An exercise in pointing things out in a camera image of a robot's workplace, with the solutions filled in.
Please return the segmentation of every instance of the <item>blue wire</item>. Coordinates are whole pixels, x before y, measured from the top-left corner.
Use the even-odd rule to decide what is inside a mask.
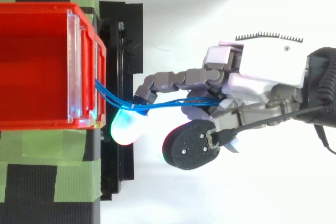
[[[110,93],[108,90],[106,89],[101,89],[98,88],[97,89],[100,91],[100,93]],[[151,104],[151,105],[133,105],[131,103],[127,103],[122,101],[121,105],[129,108],[129,107],[133,107],[133,110],[149,110],[149,109],[153,109],[153,108],[163,108],[163,107],[171,107],[171,106],[217,106],[218,103],[207,103],[207,102],[203,102],[203,103],[172,103],[172,102],[168,102],[168,103],[159,103],[159,104]]]
[[[109,103],[111,104],[112,106],[118,108],[118,109],[123,109],[123,110],[128,110],[128,111],[134,111],[134,112],[140,112],[140,111],[144,111],[144,110],[148,110],[148,109],[131,109],[131,108],[125,108],[125,107],[122,107],[122,106],[119,106],[115,103],[113,103],[112,101],[110,101],[103,93],[102,91],[98,90],[98,92],[101,94],[101,96]]]
[[[167,103],[158,103],[158,104],[151,104],[151,105],[133,105],[132,103],[124,102],[120,99],[115,99],[115,96],[111,94],[107,89],[102,89],[97,87],[101,92],[107,94],[107,96],[110,96],[115,102],[119,102],[121,105],[124,105],[126,107],[133,107],[135,109],[142,109],[142,110],[148,110],[148,109],[153,109],[153,108],[163,108],[163,107],[168,107],[168,106],[217,106],[217,103],[208,103],[208,102],[202,102],[202,103],[177,103],[177,102],[167,102]],[[182,100],[195,100],[194,98],[187,98],[187,99],[180,99]]]
[[[219,104],[219,101],[217,99],[205,98],[205,97],[177,99],[177,100],[170,101],[170,102],[150,104],[150,105],[132,104],[132,103],[125,102],[117,98],[109,90],[107,90],[98,80],[96,80],[96,88],[99,91],[99,93],[102,95],[102,97],[112,106],[115,106],[116,108],[119,108],[119,109],[129,110],[129,111],[139,112],[139,111],[144,111],[144,110],[166,108],[166,107],[173,107],[173,106],[218,106]],[[205,101],[212,100],[212,101],[217,101],[217,102],[216,103],[215,102],[180,103],[180,101],[193,101],[193,100],[205,100]]]
[[[115,102],[125,105],[125,106],[132,106],[132,103],[129,102],[125,102],[123,100],[120,100],[119,98],[117,98],[114,94],[112,94],[109,90],[107,90],[98,80],[96,80],[96,85],[98,85],[103,91],[104,93],[110,97],[112,100],[114,100]],[[219,103],[219,101],[215,98],[206,98],[206,97],[193,97],[193,98],[184,98],[184,99],[177,99],[174,101],[169,101],[169,102],[165,102],[165,104],[170,104],[170,103],[174,103],[174,102],[178,102],[178,101],[193,101],[193,100],[212,100],[212,101],[217,101]],[[136,104],[134,107],[137,108],[143,108],[145,106],[151,107],[153,108],[153,106],[155,105],[161,105],[163,103],[157,103],[157,104],[151,104],[151,105],[141,105],[141,104]]]
[[[176,105],[176,103],[174,101],[171,101],[171,102],[165,102],[165,103],[157,103],[157,104],[151,104],[151,105],[141,105],[141,104],[135,104],[133,105],[132,103],[129,103],[129,102],[125,102],[125,101],[122,101],[120,100],[119,98],[117,98],[115,95],[113,95],[110,91],[108,91],[101,83],[97,83],[97,86],[100,86],[100,90],[103,91],[108,97],[110,97],[112,100],[114,100],[115,102],[119,103],[119,104],[122,104],[126,107],[131,107],[133,106],[134,108],[142,108],[142,109],[151,109],[151,108],[154,108],[154,107],[162,107],[163,105],[164,106],[167,106],[170,104],[171,105]],[[200,99],[200,100],[204,100],[207,98],[186,98],[186,99],[178,99],[180,101],[192,101],[192,100],[197,100],[197,99]],[[219,104],[219,101],[217,103],[192,103],[192,104],[189,104],[189,106],[199,106],[199,105],[203,105],[203,106],[217,106]]]

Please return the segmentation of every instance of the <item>black cable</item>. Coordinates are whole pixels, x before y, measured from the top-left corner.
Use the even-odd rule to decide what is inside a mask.
[[[246,124],[242,127],[239,127],[237,129],[232,129],[232,130],[234,131],[235,134],[238,134],[241,131],[249,130],[249,129],[252,129],[254,127],[263,125],[263,124],[268,124],[268,123],[284,120],[284,119],[287,119],[287,118],[292,118],[294,116],[303,115],[303,114],[311,113],[311,112],[322,110],[322,109],[324,109],[324,106],[298,110],[298,111],[294,111],[294,112],[287,113],[287,114],[284,114],[284,115],[276,116],[274,118],[268,118],[268,119],[260,120],[258,122]]]
[[[329,143],[327,140],[327,136],[326,136],[326,132],[324,131],[324,128],[322,125],[316,125],[314,124],[314,128],[316,130],[317,136],[319,137],[319,139],[322,141],[322,144],[325,148],[327,148],[327,150],[329,152],[331,152],[332,154],[336,155],[336,152],[334,152],[330,147],[329,147]]]
[[[336,49],[323,47],[310,55],[329,59],[327,69],[319,82],[317,93],[318,99],[323,105],[333,103],[336,88]]]
[[[336,155],[336,152],[334,152],[329,146],[327,147],[327,150],[331,152],[332,154]]]
[[[260,120],[258,122],[246,124],[246,125],[244,125],[242,127],[239,127],[237,129],[225,129],[225,130],[222,130],[222,131],[219,131],[219,132],[214,132],[214,133],[211,134],[212,141],[213,141],[213,144],[215,144],[215,145],[218,143],[219,146],[223,146],[223,145],[231,142],[235,138],[235,136],[241,131],[249,130],[249,129],[252,129],[254,127],[263,125],[263,124],[268,124],[268,123],[284,120],[284,119],[287,119],[287,118],[291,118],[293,116],[303,115],[303,114],[306,114],[306,113],[311,113],[311,112],[322,110],[322,109],[324,109],[324,106],[319,106],[319,107],[315,107],[315,108],[307,108],[307,109],[287,113],[287,114],[284,114],[284,115],[276,116],[274,118],[268,118],[268,119]]]

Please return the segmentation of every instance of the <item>red storage box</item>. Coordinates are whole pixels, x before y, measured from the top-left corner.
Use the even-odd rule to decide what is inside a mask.
[[[105,125],[106,48],[74,3],[0,3],[0,131]]]

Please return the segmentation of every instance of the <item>robotic hand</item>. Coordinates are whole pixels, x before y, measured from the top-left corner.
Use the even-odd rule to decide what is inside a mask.
[[[323,126],[336,127],[335,85],[336,49],[321,48],[307,56],[301,38],[257,33],[210,47],[200,69],[146,77],[133,103],[153,104],[157,93],[179,89],[190,90],[188,98],[221,101],[218,106],[182,107],[191,121],[164,141],[166,162],[188,170],[214,160],[221,146],[237,153],[233,143],[239,132],[291,118],[314,124],[333,152]]]

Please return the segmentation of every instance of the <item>serrated edge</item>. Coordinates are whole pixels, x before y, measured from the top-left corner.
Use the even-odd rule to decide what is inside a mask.
[[[280,33],[268,33],[264,31],[258,32],[258,37],[269,37],[269,38],[279,38]]]
[[[270,33],[265,31],[259,31],[254,34],[244,34],[244,35],[238,35],[236,36],[236,41],[238,40],[245,40],[245,39],[255,39],[255,38],[280,38],[285,40],[291,40],[298,43],[303,43],[303,38],[295,37],[295,36],[288,36],[288,35],[280,35],[280,33]]]
[[[236,36],[236,41],[237,40],[244,40],[244,39],[254,39],[254,38],[258,38],[258,33],[238,35],[238,36]]]
[[[292,40],[298,43],[303,43],[303,38],[295,37],[295,36],[281,35],[280,39]]]

